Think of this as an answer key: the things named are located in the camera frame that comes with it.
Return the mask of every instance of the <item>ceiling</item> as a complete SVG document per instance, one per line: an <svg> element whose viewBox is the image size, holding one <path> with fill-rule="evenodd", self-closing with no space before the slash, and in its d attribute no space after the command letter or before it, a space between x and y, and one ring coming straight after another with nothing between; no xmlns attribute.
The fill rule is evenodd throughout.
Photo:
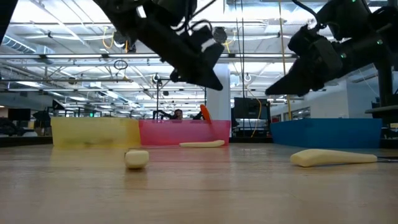
<svg viewBox="0 0 398 224"><path fill-rule="evenodd" d="M198 9L210 0L198 0ZM380 6L374 4L371 10ZM325 3L323 0L307 0L303 2L314 11L318 11ZM245 54L281 54L282 48L287 54L292 52L287 48L289 38L306 23L313 23L313 17L307 11L297 7L290 1L282 0L279 9L278 1L242 0L235 5L233 0L216 1L208 9L197 15L194 20L209 20L213 27L225 28L228 35L228 48L224 53ZM282 30L279 22L279 11L282 13ZM6 36L22 46L5 44L0 47L0 54L23 54L33 50L36 54L125 54L123 47L113 44L115 31L109 19L92 0L19 0L12 17ZM322 35L331 38L328 29L321 31ZM136 54L153 53L140 42L136 42ZM285 70L292 65L292 59L283 63L281 58L266 60L247 60L244 72L249 76L245 81L256 97L264 98L264 90L276 82ZM50 93L71 104L96 103L96 108L129 111L134 114L151 114L156 108L156 85L152 81L155 74L168 78L173 70L170 65L162 64L158 58L127 58L127 69L117 70L114 67L116 58L52 58L49 62L34 59L15 59L1 57L2 76L8 79L25 79L32 83L11 83L7 88L47 88ZM242 96L242 81L239 79L241 64L239 60L228 58L219 62L228 63L231 71L231 97ZM47 80L66 80L77 78L84 82L37 82ZM170 90L168 96L160 95L161 108L170 111L174 108L186 109L191 113L198 111L198 105L203 103L205 92L200 86L186 83L163 82L163 90ZM105 89L120 90L102 91L68 91L72 89ZM66 96L85 98L84 101Z"/></svg>

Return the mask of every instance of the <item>pillar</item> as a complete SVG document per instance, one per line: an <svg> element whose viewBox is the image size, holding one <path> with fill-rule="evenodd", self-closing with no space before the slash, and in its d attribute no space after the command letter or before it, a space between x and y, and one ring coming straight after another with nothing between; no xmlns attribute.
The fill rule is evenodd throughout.
<svg viewBox="0 0 398 224"><path fill-rule="evenodd" d="M223 90L207 89L206 107L213 120L231 120L231 91L228 64L216 64L214 71L223 85Z"/></svg>

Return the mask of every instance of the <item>monitor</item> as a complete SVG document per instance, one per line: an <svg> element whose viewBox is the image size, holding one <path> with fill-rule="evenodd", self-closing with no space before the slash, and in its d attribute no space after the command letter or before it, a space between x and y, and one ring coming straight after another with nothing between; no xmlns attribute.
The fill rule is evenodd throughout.
<svg viewBox="0 0 398 224"><path fill-rule="evenodd" d="M268 101L259 99L262 105L260 119L268 119ZM254 98L235 98L234 117L236 119L258 119L260 104Z"/></svg>
<svg viewBox="0 0 398 224"><path fill-rule="evenodd" d="M11 121L30 121L30 109L8 109L8 119Z"/></svg>

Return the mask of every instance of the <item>orange object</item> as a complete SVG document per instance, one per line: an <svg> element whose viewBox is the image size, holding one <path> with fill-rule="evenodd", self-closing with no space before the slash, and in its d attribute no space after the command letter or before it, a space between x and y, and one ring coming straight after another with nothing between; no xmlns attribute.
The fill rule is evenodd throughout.
<svg viewBox="0 0 398 224"><path fill-rule="evenodd" d="M211 124L211 116L210 116L209 111L207 110L207 107L205 105L200 105L200 111L201 111L204 119L206 121L208 121L209 124Z"/></svg>

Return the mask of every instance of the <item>wooden table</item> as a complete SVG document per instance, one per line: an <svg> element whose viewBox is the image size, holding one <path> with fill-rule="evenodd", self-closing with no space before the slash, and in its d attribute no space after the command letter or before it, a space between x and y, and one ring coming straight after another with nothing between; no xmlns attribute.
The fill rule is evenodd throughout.
<svg viewBox="0 0 398 224"><path fill-rule="evenodd" d="M398 164L300 168L299 150L152 149L129 171L122 149L2 148L0 223L398 222Z"/></svg>

